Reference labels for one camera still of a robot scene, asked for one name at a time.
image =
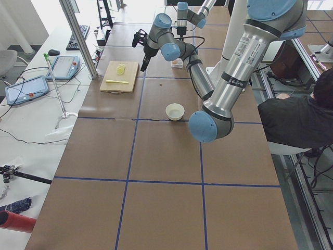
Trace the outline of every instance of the black jacket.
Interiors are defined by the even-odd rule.
[[[268,99],[258,110],[270,142],[300,148],[333,143],[333,110],[319,107],[309,96]]]

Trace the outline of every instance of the red cylinder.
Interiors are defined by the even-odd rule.
[[[14,212],[0,211],[0,228],[31,233],[36,219],[19,215]]]

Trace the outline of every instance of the wooden cutting board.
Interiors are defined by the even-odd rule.
[[[125,65],[124,74],[117,74],[119,64]],[[139,63],[136,61],[110,61],[99,90],[102,92],[132,93]],[[128,83],[107,83],[106,80],[126,81]]]

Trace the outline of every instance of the blue joint cap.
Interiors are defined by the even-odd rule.
[[[161,53],[165,60],[173,61],[179,58],[181,55],[181,50],[178,45],[174,43],[166,43],[161,47]]]
[[[200,20],[200,22],[198,22],[198,24],[197,24],[197,27],[200,28],[200,29],[202,29],[203,26],[205,26],[206,22],[207,22],[206,18]]]
[[[212,142],[217,137],[217,126],[213,118],[204,111],[196,111],[189,118],[189,130],[199,142]]]
[[[178,10],[187,10],[188,9],[188,4],[187,2],[179,2],[177,4]]]
[[[280,36],[280,38],[278,40],[283,41],[283,40],[300,38],[302,35],[304,35],[305,30],[306,30],[306,26],[304,26],[303,28],[297,29],[297,30],[285,32]]]
[[[171,24],[172,24],[171,18],[164,13],[158,14],[154,20],[154,25],[163,29],[170,28]]]
[[[249,16],[256,21],[271,21],[289,11],[297,0],[248,0]]]

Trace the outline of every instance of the white bowl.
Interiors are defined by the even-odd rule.
[[[184,107],[178,103],[169,104],[165,109],[166,115],[172,121],[180,120],[183,117],[184,112]]]

